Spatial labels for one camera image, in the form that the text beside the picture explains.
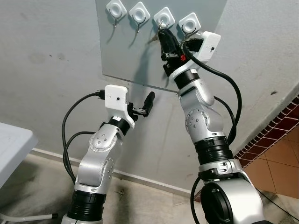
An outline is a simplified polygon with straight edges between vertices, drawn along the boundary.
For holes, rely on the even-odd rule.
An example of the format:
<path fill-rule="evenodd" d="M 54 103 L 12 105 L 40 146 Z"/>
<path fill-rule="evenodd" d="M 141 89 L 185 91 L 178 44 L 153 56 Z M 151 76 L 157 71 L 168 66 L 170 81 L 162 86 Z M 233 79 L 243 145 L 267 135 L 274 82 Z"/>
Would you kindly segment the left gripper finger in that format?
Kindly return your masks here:
<path fill-rule="evenodd" d="M 147 117 L 153 107 L 153 102 L 155 99 L 155 92 L 151 91 L 148 95 L 147 98 L 144 101 L 143 107 L 142 107 L 142 116 Z"/>

